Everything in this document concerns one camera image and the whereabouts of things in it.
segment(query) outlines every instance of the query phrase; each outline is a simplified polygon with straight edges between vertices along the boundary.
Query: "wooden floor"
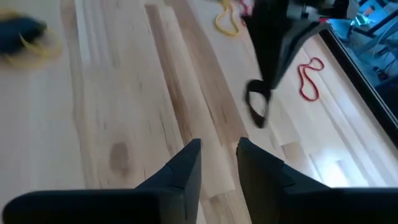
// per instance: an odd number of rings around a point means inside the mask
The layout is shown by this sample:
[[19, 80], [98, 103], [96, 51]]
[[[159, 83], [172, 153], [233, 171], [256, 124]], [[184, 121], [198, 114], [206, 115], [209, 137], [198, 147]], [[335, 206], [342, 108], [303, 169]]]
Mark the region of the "wooden floor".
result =
[[[0, 207], [32, 190], [134, 188], [193, 138], [203, 141], [198, 223], [250, 223], [234, 155], [242, 136], [332, 187], [398, 185], [398, 151], [319, 36], [257, 129], [243, 103], [246, 81], [259, 77], [250, 38], [215, 31], [214, 1], [6, 7], [47, 21], [63, 53], [36, 70], [0, 65]], [[312, 57], [325, 69], [310, 73], [320, 99], [309, 103], [297, 65]]]

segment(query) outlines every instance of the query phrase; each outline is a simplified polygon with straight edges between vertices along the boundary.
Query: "hardwood floor plank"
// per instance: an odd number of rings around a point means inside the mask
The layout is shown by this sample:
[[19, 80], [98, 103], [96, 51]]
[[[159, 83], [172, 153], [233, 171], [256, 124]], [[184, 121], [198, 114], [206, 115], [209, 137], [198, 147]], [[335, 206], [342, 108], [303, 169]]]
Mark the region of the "hardwood floor plank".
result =
[[325, 43], [317, 35], [309, 39], [304, 47], [311, 48], [307, 53], [310, 57], [320, 57], [324, 60], [325, 66], [329, 70], [320, 71], [320, 77], [326, 83], [331, 95], [337, 102], [349, 125], [356, 133], [361, 144], [368, 154], [376, 152], [379, 158], [386, 165], [394, 179], [394, 186], [398, 180], [397, 154], [395, 146], [388, 138], [386, 133], [380, 127], [375, 117], [365, 105], [359, 93], [354, 89], [353, 84], [345, 75], [342, 68], [331, 55], [331, 52], [325, 46]]
[[280, 145], [299, 141], [299, 134], [277, 95], [269, 104], [269, 126]]
[[212, 197], [234, 190], [228, 152], [218, 139], [173, 9], [147, 5], [146, 10], [183, 142], [202, 140], [204, 191]]
[[232, 147], [232, 143], [248, 134], [223, 75], [224, 71], [189, 3], [186, 0], [165, 0], [165, 3], [173, 7], [177, 16], [221, 145], [227, 147], [230, 157], [234, 158], [236, 146]]
[[82, 150], [90, 155], [95, 187], [135, 187], [183, 147], [152, 32], [139, 1], [82, 4], [80, 39], [97, 49], [81, 53], [89, 55], [81, 71]]
[[285, 144], [282, 146], [282, 150], [288, 165], [317, 181], [322, 181], [314, 164], [307, 157], [299, 142]]

